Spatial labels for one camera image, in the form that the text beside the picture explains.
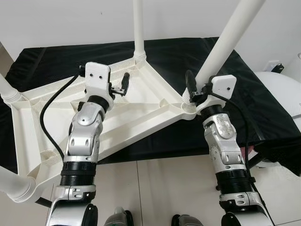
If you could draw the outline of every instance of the black tablecloth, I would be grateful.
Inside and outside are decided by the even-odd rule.
[[[147,61],[180,94],[185,90],[185,72],[196,75],[218,38],[181,38],[145,41]],[[60,46],[24,49],[6,79],[19,91],[27,91],[74,76],[79,65],[94,61],[113,64],[133,56],[134,43]],[[271,161],[278,161],[296,175],[301,172],[301,134],[290,115],[270,94],[256,75],[233,51],[220,75],[233,74],[238,81],[231,98],[247,115],[250,144]],[[243,120],[230,105],[230,114],[244,146]],[[180,120],[102,160],[102,163],[208,154],[201,121]],[[11,110],[0,101],[0,165],[16,171]]]

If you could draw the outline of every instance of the white cylindrical leg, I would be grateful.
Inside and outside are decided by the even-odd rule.
[[[15,88],[6,81],[6,79],[0,74],[0,95],[5,103],[9,104],[18,101],[22,96]]]
[[[5,192],[15,202],[23,202],[34,191],[33,178],[21,177],[0,166],[0,191]]]
[[[210,76],[218,73],[264,2],[265,0],[241,0],[196,76],[198,90],[208,83]]]
[[[143,16],[142,16],[142,0],[133,0],[134,7],[134,40],[135,40],[135,60],[145,60],[146,54],[144,51],[143,40]]]

